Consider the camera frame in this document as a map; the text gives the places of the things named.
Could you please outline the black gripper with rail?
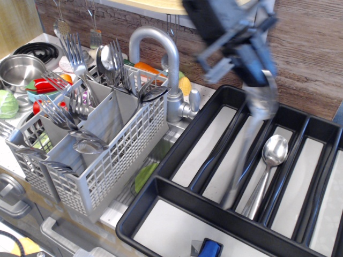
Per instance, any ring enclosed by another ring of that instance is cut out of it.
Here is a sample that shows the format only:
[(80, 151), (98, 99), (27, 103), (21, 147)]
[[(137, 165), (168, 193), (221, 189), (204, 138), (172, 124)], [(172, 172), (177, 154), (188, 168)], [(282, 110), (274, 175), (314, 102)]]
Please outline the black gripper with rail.
[(236, 75), (250, 87), (264, 87), (267, 78), (263, 71), (276, 76), (276, 66), (266, 45), (255, 49), (247, 44), (254, 26), (246, 21), (219, 37), (207, 47), (197, 60), (205, 70), (205, 81), (216, 83), (228, 72)]

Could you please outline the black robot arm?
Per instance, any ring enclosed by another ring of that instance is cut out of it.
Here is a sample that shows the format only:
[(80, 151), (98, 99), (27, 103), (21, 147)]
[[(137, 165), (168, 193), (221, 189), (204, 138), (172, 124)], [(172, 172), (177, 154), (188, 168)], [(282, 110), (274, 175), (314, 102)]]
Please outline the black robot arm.
[(247, 86), (265, 87), (277, 73), (264, 39), (278, 21), (262, 1), (183, 1), (188, 17), (206, 43), (197, 56), (209, 83), (233, 70)]

